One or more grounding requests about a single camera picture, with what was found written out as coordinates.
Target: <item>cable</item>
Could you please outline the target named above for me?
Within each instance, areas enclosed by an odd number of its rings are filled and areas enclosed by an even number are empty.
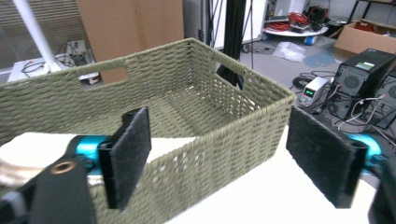
[[[382,86],[386,86],[386,85],[388,85],[388,84],[390,84],[390,83],[394,83],[394,82],[396,82],[396,81],[386,82],[386,83],[382,84]]]
[[[299,23],[301,25],[309,24],[308,18],[302,13],[291,12],[288,14],[288,18],[289,18],[289,23]]]
[[[377,127],[373,126],[374,129],[376,129],[377,132],[379,132],[385,139],[387,139],[394,147],[396,147],[396,144],[391,141],[384,133],[382,133]]]
[[[334,92],[332,93],[332,95],[329,96],[329,100],[337,93],[337,91],[338,91],[338,89],[339,89],[340,87],[341,87],[341,84],[338,84],[338,85],[335,87]]]
[[[274,49],[267,48],[265,46],[258,46],[256,48],[253,48],[253,53],[256,53],[256,54],[269,55],[269,54],[272,54],[274,51],[275,51]]]
[[[390,112],[388,112],[388,114],[387,115],[385,115],[384,114],[384,106],[385,106],[385,104],[382,104],[382,106],[381,106],[381,115],[382,115],[382,119],[381,120],[384,120],[386,123],[390,123],[391,122],[391,120],[387,120],[387,117],[389,117],[390,115],[392,115],[395,111],[396,111],[396,109],[393,109],[393,110],[391,110]]]
[[[323,13],[323,17],[322,18],[317,18],[317,16],[315,15],[315,11],[318,10],[319,8],[323,9],[325,13]],[[319,7],[313,7],[311,9],[311,11],[309,11],[309,16],[312,17],[314,20],[313,21],[324,21],[327,18],[327,10],[326,7],[323,6],[319,6]]]
[[[293,86],[295,86],[298,90],[303,90],[305,86],[314,80],[311,77],[296,77],[292,82]]]
[[[363,113],[363,112],[360,112],[359,115],[354,116],[355,109],[356,109],[356,106],[357,106],[357,105],[361,105],[364,101],[368,101],[368,100],[379,100],[379,99],[382,99],[383,97],[384,97],[384,95],[381,95],[380,97],[376,97],[376,98],[366,98],[366,99],[359,100],[358,102],[356,102],[356,104],[354,104],[353,107],[352,107],[352,111],[350,112],[350,115],[351,115],[352,118],[351,118],[351,119],[348,119],[347,121],[342,122],[340,125],[338,125],[338,131],[341,131],[341,126],[342,126],[343,124],[349,123],[349,122],[352,121],[352,120],[356,120],[356,119]],[[373,115],[374,115],[374,113],[375,113],[375,110],[378,108],[379,105],[380,105],[380,104],[377,104],[377,105],[375,106],[375,108],[373,109],[373,112],[371,113],[370,117],[367,119],[366,122],[363,123],[363,122],[361,122],[361,121],[359,121],[359,120],[357,120],[357,122],[359,122],[359,123],[361,123],[361,124],[363,124],[363,125],[368,124],[368,123],[370,122],[370,120],[373,118]]]
[[[271,22],[271,23],[267,23],[265,25],[265,28],[270,31],[282,32],[282,31],[288,31],[290,28],[290,24],[286,21]]]
[[[395,138],[396,138],[395,132],[394,132],[394,131],[393,131],[393,129],[392,129],[392,128],[390,128],[390,127],[389,127],[389,130],[390,130],[390,132],[392,133],[392,137],[393,137],[393,139],[395,139]]]
[[[25,66],[22,68],[21,71],[22,71],[25,75],[27,75],[28,73],[34,72],[34,71],[36,71],[36,70],[42,68],[44,64],[45,64],[45,63],[32,63],[32,61],[30,61],[29,63],[26,63],[26,64],[25,64]],[[32,69],[32,70],[26,71],[27,68],[30,68],[30,67],[33,67],[33,66],[37,66],[37,67],[35,67],[35,68]]]

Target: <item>black cable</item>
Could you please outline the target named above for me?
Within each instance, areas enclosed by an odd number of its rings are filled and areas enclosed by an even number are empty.
[[[67,46],[67,45],[68,45],[68,41],[66,42],[66,44],[62,44],[62,45],[58,48],[58,50],[56,51],[56,54],[55,54],[55,55],[60,54],[60,53],[61,53],[62,47],[63,47],[63,46]]]
[[[55,59],[58,60],[58,62],[62,63],[64,66],[67,66],[67,67],[74,67],[74,65],[73,65],[72,63],[69,63],[69,62],[66,61],[66,58],[67,58],[67,57],[68,57],[68,56],[64,54],[64,55],[55,57]]]
[[[27,75],[28,73],[32,73],[32,72],[34,72],[34,71],[36,71],[36,70],[42,68],[44,64],[45,64],[45,63],[32,63],[32,62],[29,62],[29,63],[26,63],[26,64],[25,64],[25,66],[22,68],[21,71],[22,71],[25,75]],[[30,70],[30,71],[26,71],[27,68],[30,68],[30,67],[33,67],[33,66],[37,66],[37,67],[36,67],[35,69]]]
[[[27,73],[24,73],[24,72],[23,72],[23,74],[24,74],[24,75],[26,75],[26,77],[27,77],[27,78],[29,78],[29,77],[30,77],[29,75],[27,75]]]
[[[298,90],[303,90],[305,86],[314,80],[313,78],[310,77],[296,77],[292,83],[293,85],[298,89]]]
[[[390,132],[392,133],[393,139],[396,139],[395,132],[393,131],[393,129],[392,129],[390,126],[389,126],[389,130],[390,130]]]
[[[389,124],[389,127],[390,127],[391,120],[387,120],[387,117],[389,117],[391,114],[393,114],[393,113],[396,111],[396,109],[391,110],[390,112],[388,112],[387,115],[385,115],[385,114],[384,114],[384,106],[385,106],[385,104],[382,104],[382,105],[381,105],[381,110],[380,110],[381,115],[382,115],[381,120],[384,120],[386,123],[388,123],[388,124]]]
[[[386,83],[382,84],[382,86],[386,86],[386,85],[388,85],[388,84],[390,84],[390,83],[393,83],[393,82],[396,82],[396,81],[386,82]]]
[[[249,9],[249,11],[248,11],[248,13],[247,13],[247,20],[245,21],[245,24],[244,24],[244,31],[243,31],[243,33],[242,33],[242,36],[245,36],[245,32],[246,32],[246,30],[247,30],[247,28],[248,28],[248,18],[250,17],[250,13],[251,13],[251,11],[250,11],[250,9]]]
[[[208,13],[208,15],[209,15],[209,17],[210,17],[210,20],[209,20],[209,22],[210,22],[210,29],[211,29],[211,32],[210,32],[210,41],[211,41],[211,43],[210,43],[210,46],[212,47],[212,48],[214,48],[214,46],[215,46],[215,35],[213,34],[213,32],[214,32],[214,19],[215,19],[215,15],[216,15],[216,12],[217,12],[217,10],[218,10],[218,5],[219,5],[219,0],[218,1],[216,1],[216,5],[215,5],[215,8],[213,8],[213,0],[209,0],[209,3],[210,3],[210,5],[209,5],[209,11],[210,11],[210,13]]]

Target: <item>white table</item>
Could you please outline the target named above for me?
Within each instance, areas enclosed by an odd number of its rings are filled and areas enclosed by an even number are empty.
[[[273,31],[269,29],[263,29],[263,31],[270,35],[285,35],[285,36],[295,36],[295,37],[305,37],[305,36],[314,36],[314,35],[322,35],[329,30],[328,27],[322,27],[319,31],[304,31],[303,33],[299,34],[292,31]]]
[[[335,209],[285,149],[167,223],[368,223],[375,189],[360,180],[351,209]]]

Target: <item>white pole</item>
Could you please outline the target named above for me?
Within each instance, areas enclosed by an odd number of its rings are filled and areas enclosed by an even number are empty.
[[[44,37],[43,32],[41,31],[38,22],[35,20],[35,15],[33,14],[32,9],[29,6],[27,0],[13,0],[15,6],[21,14],[21,17],[29,30],[30,35],[32,36],[35,44],[38,47],[38,50],[43,56],[44,61],[46,62],[45,69],[48,69],[46,72],[56,72],[61,70],[59,65],[55,61],[55,56],[53,55],[50,45]]]

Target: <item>woven basket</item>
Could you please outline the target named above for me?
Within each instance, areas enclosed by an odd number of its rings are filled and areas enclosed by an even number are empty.
[[[245,79],[242,91],[218,63]],[[124,67],[120,83],[85,90],[78,77]],[[148,106],[152,137],[193,142],[148,163],[128,208],[92,187],[100,223],[163,223],[271,158],[292,92],[194,39],[0,85],[0,146],[24,132],[113,134],[124,112]]]

